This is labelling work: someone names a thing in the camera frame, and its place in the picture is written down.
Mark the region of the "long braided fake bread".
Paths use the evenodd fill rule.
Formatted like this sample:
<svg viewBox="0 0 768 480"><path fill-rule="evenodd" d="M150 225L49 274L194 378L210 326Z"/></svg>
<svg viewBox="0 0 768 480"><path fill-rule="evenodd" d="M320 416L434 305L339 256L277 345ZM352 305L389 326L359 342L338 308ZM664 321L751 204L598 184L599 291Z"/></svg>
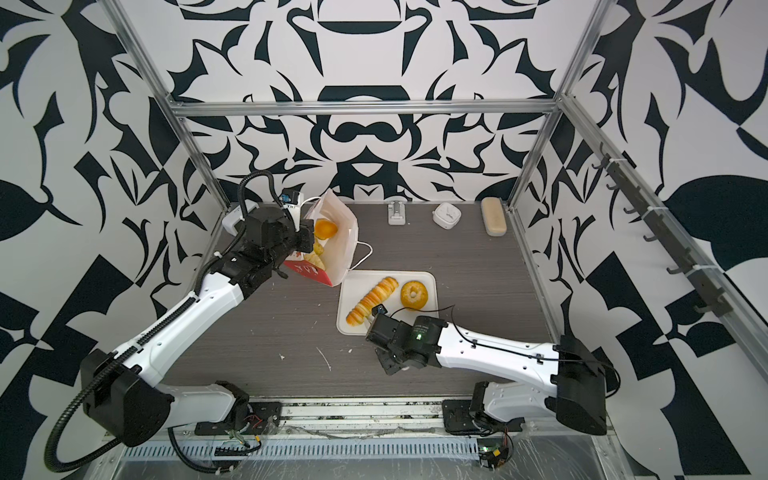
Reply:
<svg viewBox="0 0 768 480"><path fill-rule="evenodd" d="M398 281L393 277L385 277L379 281L348 313L346 323L351 326L362 325L372 317L373 309L383 304L398 286Z"/></svg>

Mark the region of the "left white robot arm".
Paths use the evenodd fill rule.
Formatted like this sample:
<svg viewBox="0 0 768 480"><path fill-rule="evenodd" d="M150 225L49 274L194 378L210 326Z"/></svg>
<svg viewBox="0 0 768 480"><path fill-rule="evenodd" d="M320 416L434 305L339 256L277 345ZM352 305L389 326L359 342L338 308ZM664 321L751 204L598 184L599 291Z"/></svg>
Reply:
<svg viewBox="0 0 768 480"><path fill-rule="evenodd" d="M104 378L86 395L85 414L120 443L133 447L171 427L219 423L239 429L247 399L234 384L171 386L164 377L217 320L254 293L295 253L310 253L314 222L296 207L261 207L240 224L233 242L213 257L193 290L171 311L107 354L81 364L85 382Z"/></svg>

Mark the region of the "small circuit board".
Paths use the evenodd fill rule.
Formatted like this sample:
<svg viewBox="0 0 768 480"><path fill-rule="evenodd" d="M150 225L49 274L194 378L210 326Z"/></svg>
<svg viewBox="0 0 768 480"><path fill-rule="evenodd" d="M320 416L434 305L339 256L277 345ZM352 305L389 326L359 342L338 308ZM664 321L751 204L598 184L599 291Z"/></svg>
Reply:
<svg viewBox="0 0 768 480"><path fill-rule="evenodd" d="M514 445L511 438L504 435L498 444L480 447L478 462L482 468L497 470L511 459L513 452Z"/></svg>

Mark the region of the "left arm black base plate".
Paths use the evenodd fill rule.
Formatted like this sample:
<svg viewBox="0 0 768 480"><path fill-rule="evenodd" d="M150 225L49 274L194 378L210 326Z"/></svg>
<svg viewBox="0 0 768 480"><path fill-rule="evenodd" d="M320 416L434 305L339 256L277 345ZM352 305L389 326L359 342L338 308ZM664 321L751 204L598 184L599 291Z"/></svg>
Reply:
<svg viewBox="0 0 768 480"><path fill-rule="evenodd" d="M238 404L221 422L197 423L197 436L225 435L237 431L242 435L260 435L276 428L281 421L282 403L279 401L249 402L248 406Z"/></svg>

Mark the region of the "beige glasses case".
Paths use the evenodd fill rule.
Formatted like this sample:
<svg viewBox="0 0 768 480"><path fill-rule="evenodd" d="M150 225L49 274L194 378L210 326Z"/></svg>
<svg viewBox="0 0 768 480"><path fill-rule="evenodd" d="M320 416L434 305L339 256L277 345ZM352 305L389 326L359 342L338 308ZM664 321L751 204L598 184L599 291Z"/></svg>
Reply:
<svg viewBox="0 0 768 480"><path fill-rule="evenodd" d="M502 237L507 233L506 213L499 198L483 198L481 214L486 233L490 237Z"/></svg>

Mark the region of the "white plastic tray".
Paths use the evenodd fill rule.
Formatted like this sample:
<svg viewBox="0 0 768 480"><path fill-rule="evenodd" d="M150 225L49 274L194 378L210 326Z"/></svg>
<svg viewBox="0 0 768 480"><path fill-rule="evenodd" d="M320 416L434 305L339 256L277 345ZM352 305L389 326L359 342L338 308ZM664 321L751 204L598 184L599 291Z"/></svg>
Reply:
<svg viewBox="0 0 768 480"><path fill-rule="evenodd" d="M341 334L347 336L366 335L372 321L365 320L361 325L351 325L346 321L347 315L359 300L386 277L394 278L398 282L398 287L383 302L388 313L394 314L396 319L412 325L420 312L434 313L439 308L436 279L429 272L353 270L347 274L341 283L336 319L336 328ZM427 301L419 311L404 309L404 305L401 303L401 288L410 281L421 282L427 291Z"/></svg>

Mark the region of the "small white alarm clock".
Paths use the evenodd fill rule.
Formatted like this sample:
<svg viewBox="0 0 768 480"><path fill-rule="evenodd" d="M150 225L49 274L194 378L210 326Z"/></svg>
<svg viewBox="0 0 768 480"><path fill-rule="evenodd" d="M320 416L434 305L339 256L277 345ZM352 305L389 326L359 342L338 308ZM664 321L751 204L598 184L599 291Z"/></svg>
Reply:
<svg viewBox="0 0 768 480"><path fill-rule="evenodd" d="M453 229L459 223L461 216L461 210L450 203L441 203L432 212L434 223L445 230Z"/></svg>

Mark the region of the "grey wall hook rail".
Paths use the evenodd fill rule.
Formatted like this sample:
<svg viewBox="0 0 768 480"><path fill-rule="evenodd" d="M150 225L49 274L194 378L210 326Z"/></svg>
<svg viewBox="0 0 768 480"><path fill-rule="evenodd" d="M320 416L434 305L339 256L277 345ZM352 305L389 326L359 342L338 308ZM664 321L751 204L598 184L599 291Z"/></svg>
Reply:
<svg viewBox="0 0 768 480"><path fill-rule="evenodd" d="M663 205L627 159L613 157L605 151L601 151L600 156L594 167L605 171L612 179L609 190L621 192L629 201L630 206L624 212L645 223L650 233L643 239L659 243L671 258L673 265L666 269L667 273L685 276L700 296L703 304L696 305L694 310L720 318L730 314L733 306L726 298L722 283L716 279L717 267L696 251L693 240L671 210Z"/></svg>

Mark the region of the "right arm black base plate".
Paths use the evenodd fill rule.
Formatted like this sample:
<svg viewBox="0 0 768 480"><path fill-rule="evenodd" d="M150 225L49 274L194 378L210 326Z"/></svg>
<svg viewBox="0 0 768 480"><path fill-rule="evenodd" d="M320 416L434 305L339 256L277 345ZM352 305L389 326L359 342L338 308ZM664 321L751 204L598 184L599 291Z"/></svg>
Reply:
<svg viewBox="0 0 768 480"><path fill-rule="evenodd" d="M492 419L485 413L475 411L471 400L448 399L441 402L444 430L451 435L488 436L495 433L517 433L523 430L523 417L508 422Z"/></svg>

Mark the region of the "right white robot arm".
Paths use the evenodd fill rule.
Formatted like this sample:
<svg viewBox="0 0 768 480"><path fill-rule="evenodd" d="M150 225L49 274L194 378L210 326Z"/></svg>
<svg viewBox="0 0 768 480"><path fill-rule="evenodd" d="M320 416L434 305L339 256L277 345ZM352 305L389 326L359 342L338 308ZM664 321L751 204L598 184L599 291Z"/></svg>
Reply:
<svg viewBox="0 0 768 480"><path fill-rule="evenodd" d="M495 433L543 414L580 433L607 432L609 366L573 336L556 344L518 342L425 315L406 323L379 305L365 338L388 375L435 367L493 376L477 383L469 404L447 418L451 433Z"/></svg>

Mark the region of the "red white paper bag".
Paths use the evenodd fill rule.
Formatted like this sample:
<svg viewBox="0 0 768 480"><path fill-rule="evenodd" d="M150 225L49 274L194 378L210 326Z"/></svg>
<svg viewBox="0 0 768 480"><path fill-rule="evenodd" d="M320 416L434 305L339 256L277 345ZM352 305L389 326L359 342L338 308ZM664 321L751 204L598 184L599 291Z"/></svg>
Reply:
<svg viewBox="0 0 768 480"><path fill-rule="evenodd" d="M315 224L317 219L326 218L338 226L338 232L324 241L314 236L311 253L295 253L284 265L306 278L335 287L373 253L373 247L359 240L357 217L332 190L313 200L303 219Z"/></svg>

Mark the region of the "yellow fake bagel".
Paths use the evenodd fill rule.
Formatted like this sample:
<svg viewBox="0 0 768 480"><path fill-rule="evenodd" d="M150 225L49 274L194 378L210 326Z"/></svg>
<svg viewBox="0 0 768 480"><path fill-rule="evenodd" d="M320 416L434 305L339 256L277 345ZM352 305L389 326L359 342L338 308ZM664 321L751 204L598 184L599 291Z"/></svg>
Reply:
<svg viewBox="0 0 768 480"><path fill-rule="evenodd" d="M421 310L428 300L428 290L420 281L412 280L401 287L400 301L402 306L407 309Z"/></svg>

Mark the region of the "round yellow fake bun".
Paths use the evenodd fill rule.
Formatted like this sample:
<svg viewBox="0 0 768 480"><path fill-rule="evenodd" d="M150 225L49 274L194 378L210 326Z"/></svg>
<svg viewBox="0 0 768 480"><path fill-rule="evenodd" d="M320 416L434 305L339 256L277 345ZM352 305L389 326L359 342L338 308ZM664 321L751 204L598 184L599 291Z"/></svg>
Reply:
<svg viewBox="0 0 768 480"><path fill-rule="evenodd" d="M318 240L329 240L333 238L338 232L338 226L326 219L326 218L319 218L315 221L314 224L314 236Z"/></svg>

